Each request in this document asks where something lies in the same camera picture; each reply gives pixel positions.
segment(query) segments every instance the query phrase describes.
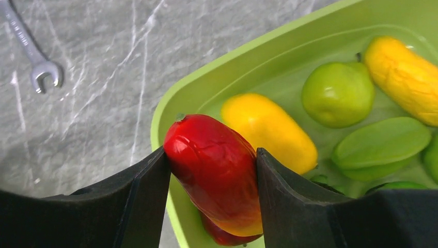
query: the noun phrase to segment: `silver wrench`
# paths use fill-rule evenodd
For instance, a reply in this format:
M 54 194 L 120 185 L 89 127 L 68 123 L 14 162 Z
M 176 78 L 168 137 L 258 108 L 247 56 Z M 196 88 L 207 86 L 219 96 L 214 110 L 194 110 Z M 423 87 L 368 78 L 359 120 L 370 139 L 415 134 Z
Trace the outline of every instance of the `silver wrench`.
M 21 21 L 17 12 L 13 8 L 10 0 L 0 0 L 0 8 L 9 22 L 11 30 L 19 40 L 27 58 L 32 63 L 32 72 L 30 73 L 30 82 L 37 93 L 44 93 L 42 80 L 52 76 L 53 84 L 57 87 L 62 85 L 61 67 L 48 60 L 35 45 L 32 37 L 27 32 L 24 23 Z

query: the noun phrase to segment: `mango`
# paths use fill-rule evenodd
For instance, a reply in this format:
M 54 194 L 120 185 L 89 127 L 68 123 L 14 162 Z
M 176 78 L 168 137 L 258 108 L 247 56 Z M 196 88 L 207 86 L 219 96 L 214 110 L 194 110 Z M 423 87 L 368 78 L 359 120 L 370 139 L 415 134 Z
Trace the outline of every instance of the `mango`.
M 317 165 L 313 141 L 295 120 L 271 99 L 244 93 L 225 101 L 221 108 L 225 125 L 243 136 L 256 150 L 266 149 L 276 160 L 297 174 Z

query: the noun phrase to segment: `plastic fruit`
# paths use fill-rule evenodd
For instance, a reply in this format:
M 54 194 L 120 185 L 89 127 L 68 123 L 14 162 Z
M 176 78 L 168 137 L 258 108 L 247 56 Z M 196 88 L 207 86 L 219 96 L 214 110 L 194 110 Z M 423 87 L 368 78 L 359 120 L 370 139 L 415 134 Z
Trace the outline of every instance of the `plastic fruit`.
M 374 85 L 359 62 L 320 65 L 304 83 L 301 100 L 307 114 L 329 128 L 345 128 L 365 119 L 374 101 Z
M 204 213 L 199 211 L 201 215 L 201 221 L 204 229 L 207 231 L 208 235 L 214 240 L 216 244 L 223 246 L 238 246 L 244 245 L 263 236 L 263 234 L 247 236 L 247 237 L 239 237 L 234 236 L 232 234 L 227 233 L 226 231 L 220 229 L 216 226 Z
M 256 152 L 241 135 L 213 117 L 185 115 L 167 130 L 163 149 L 172 174 L 216 226 L 235 236 L 263 233 Z
M 423 165 L 430 177 L 438 183 L 438 135 L 432 138 L 430 144 L 422 152 Z
M 275 102 L 256 93 L 229 98 L 221 109 L 224 123 L 254 148 L 266 149 L 297 174 L 317 165 L 318 152 L 310 137 Z
M 404 110 L 438 126 L 438 67 L 390 36 L 374 38 L 364 54 L 374 82 Z
M 430 130 L 414 118 L 389 118 L 347 135 L 335 147 L 332 160 L 353 180 L 374 180 L 408 165 L 431 138 Z
M 409 181 L 397 181 L 397 182 L 387 182 L 387 183 L 383 183 L 381 185 L 378 185 L 376 187 L 373 187 L 369 190 L 367 190 L 367 192 L 365 194 L 369 194 L 372 193 L 376 190 L 388 190 L 388 189 L 422 189 L 422 190 L 426 190 L 428 189 L 428 187 L 416 183 L 416 182 L 409 182 Z

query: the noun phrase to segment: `green tray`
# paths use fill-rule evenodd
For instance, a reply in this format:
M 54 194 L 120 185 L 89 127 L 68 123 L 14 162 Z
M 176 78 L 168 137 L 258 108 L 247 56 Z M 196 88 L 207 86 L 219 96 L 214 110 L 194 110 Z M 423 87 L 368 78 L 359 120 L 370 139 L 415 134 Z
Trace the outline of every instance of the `green tray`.
M 163 96 L 151 126 L 152 149 L 162 145 L 178 113 L 203 113 L 220 119 L 221 104 L 242 92 L 261 93 L 283 107 L 309 134 L 319 150 L 318 169 L 305 177 L 329 173 L 329 184 L 346 186 L 357 197 L 383 181 L 404 179 L 438 188 L 416 160 L 406 169 L 372 183 L 352 182 L 331 169 L 328 160 L 342 137 L 377 120 L 408 114 L 377 89 L 369 117 L 350 128 L 333 130 L 313 121 L 303 110 L 300 91 L 310 72 L 328 61 L 352 61 L 375 35 L 392 35 L 438 62 L 437 0 L 344 0 L 273 30 L 184 77 Z M 167 212 L 182 248 L 222 247 L 204 231 L 199 214 L 172 176 Z M 263 238 L 248 244 L 262 248 Z

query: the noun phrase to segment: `yellow fruit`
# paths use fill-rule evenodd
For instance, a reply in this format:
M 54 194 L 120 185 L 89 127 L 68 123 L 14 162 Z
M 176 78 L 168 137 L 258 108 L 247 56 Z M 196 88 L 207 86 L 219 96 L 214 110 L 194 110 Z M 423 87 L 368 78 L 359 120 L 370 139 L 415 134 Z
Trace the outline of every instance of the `yellow fruit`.
M 364 54 L 372 79 L 405 111 L 438 126 L 438 67 L 390 36 L 374 38 Z
M 298 124 L 269 98 L 246 93 L 228 99 L 221 109 L 224 124 L 242 135 L 254 149 L 263 147 L 297 174 L 317 165 L 313 141 Z

